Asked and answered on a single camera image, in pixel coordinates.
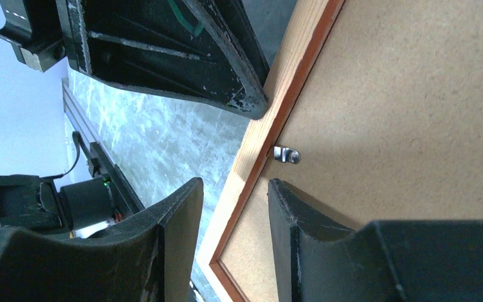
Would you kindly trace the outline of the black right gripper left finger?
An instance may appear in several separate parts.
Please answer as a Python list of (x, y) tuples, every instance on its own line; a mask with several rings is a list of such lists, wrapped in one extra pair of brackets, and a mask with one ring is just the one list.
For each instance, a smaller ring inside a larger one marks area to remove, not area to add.
[(0, 227), (0, 301), (187, 301), (203, 180), (88, 238)]

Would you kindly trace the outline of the orange wooden picture frame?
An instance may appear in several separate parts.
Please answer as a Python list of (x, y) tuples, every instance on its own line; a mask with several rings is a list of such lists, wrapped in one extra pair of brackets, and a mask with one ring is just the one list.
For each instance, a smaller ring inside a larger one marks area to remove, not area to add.
[(220, 301), (247, 300), (220, 257), (343, 4), (298, 1), (291, 15), (264, 85), (270, 108), (249, 122), (197, 254)]

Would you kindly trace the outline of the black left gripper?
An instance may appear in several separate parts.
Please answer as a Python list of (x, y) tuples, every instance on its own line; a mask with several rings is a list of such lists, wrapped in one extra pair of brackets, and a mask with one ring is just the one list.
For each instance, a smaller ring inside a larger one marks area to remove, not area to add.
[(19, 62), (45, 72), (65, 56), (56, 1), (0, 0), (5, 24), (0, 39), (12, 46)]

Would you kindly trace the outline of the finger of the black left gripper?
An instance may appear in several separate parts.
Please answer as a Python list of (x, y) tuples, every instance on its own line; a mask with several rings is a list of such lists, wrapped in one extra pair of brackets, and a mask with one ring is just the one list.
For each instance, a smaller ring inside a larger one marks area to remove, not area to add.
[(253, 120), (269, 65), (241, 1), (57, 1), (72, 69), (111, 87)]

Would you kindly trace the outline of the brown cardboard backing board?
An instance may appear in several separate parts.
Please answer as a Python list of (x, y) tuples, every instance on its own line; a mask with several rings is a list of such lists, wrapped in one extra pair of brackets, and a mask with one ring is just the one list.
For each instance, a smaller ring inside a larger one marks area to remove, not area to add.
[(483, 218), (483, 1), (346, 1), (219, 259), (277, 301), (271, 179), (350, 228)]

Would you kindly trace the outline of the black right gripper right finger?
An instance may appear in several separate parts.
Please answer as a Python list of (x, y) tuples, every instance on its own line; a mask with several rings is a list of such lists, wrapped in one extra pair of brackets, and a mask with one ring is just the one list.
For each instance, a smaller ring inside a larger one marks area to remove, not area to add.
[(280, 301), (483, 301), (483, 220), (375, 220), (352, 230), (268, 184)]

